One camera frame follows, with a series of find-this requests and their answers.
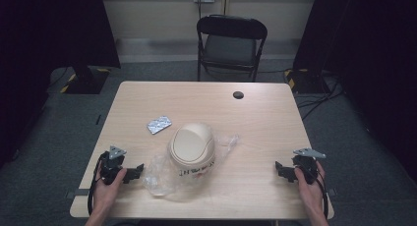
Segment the person's right hand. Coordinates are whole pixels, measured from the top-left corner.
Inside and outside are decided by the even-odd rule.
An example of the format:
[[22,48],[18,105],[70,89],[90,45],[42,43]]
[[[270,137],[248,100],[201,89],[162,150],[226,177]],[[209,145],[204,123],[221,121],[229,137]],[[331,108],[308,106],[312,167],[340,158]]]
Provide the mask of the person's right hand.
[[295,176],[298,180],[299,195],[304,203],[307,215],[313,219],[324,218],[323,212],[323,193],[318,183],[309,185],[305,176],[300,168],[294,170]]

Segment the clear plastic bag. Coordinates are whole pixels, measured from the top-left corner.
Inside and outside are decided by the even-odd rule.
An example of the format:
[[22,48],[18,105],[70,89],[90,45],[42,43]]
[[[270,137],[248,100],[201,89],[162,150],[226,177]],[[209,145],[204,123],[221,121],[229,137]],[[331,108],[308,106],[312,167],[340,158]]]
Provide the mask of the clear plastic bag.
[[188,169],[174,162],[167,147],[150,161],[142,175],[143,185],[151,195],[157,198],[180,200],[195,196],[209,184],[214,173],[239,140],[240,137],[237,134],[215,134],[213,158],[206,165]]

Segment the black curtain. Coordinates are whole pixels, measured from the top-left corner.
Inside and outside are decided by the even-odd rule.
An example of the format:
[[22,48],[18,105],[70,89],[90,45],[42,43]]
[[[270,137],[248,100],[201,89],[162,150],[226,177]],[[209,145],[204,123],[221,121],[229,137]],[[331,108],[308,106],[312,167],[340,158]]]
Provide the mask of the black curtain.
[[103,0],[0,0],[0,168],[62,67],[120,66]]
[[340,75],[371,131],[417,182],[417,0],[315,0],[293,67]]

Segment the black stand base striped tape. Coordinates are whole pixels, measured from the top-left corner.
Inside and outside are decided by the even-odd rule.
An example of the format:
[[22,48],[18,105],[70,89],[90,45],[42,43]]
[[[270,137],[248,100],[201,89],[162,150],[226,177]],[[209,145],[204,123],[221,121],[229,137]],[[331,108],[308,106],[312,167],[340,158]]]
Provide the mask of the black stand base striped tape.
[[287,69],[284,77],[293,93],[326,93],[327,89],[321,76],[311,73],[307,69]]
[[94,68],[88,66],[74,67],[75,74],[70,77],[61,89],[61,93],[68,94],[100,94],[109,69]]

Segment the black folding chair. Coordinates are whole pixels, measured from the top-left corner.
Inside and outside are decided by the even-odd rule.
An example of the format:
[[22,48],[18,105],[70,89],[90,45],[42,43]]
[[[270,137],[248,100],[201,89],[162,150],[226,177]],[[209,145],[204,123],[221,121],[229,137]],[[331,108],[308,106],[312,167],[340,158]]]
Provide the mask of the black folding chair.
[[226,15],[208,15],[197,22],[198,81],[209,67],[247,72],[254,82],[267,27],[256,19]]

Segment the silver blister pack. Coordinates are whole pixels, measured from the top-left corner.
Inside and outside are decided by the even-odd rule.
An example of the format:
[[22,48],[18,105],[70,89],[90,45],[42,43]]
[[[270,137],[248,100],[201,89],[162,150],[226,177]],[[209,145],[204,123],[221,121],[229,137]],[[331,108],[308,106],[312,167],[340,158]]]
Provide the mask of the silver blister pack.
[[147,124],[147,128],[152,135],[155,135],[162,130],[170,127],[172,125],[171,120],[167,116],[160,116],[154,120],[151,120]]

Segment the person's left hand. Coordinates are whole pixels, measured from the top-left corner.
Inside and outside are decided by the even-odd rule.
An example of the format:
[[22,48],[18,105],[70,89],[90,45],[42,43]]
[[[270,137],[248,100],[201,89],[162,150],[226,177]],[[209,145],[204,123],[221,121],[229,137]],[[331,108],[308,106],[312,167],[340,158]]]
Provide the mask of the person's left hand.
[[96,182],[93,194],[93,214],[105,215],[110,211],[118,196],[119,188],[123,183],[126,173],[127,169],[122,168],[110,185],[105,185],[101,179]]

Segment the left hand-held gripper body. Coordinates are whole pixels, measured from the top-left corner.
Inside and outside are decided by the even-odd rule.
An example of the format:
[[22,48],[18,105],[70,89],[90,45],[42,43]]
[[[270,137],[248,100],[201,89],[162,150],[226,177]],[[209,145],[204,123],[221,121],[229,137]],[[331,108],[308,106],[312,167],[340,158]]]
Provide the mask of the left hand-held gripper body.
[[111,185],[117,177],[126,153],[126,150],[112,145],[100,156],[99,174],[105,185]]

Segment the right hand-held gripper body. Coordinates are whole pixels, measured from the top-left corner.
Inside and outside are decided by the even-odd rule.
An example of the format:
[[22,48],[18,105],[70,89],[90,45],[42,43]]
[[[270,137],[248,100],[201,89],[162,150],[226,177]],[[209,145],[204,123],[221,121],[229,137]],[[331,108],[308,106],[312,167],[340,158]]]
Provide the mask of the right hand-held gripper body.
[[293,153],[295,154],[292,158],[293,165],[302,170],[306,182],[312,185],[318,178],[317,159],[325,159],[327,156],[312,148],[296,149]]

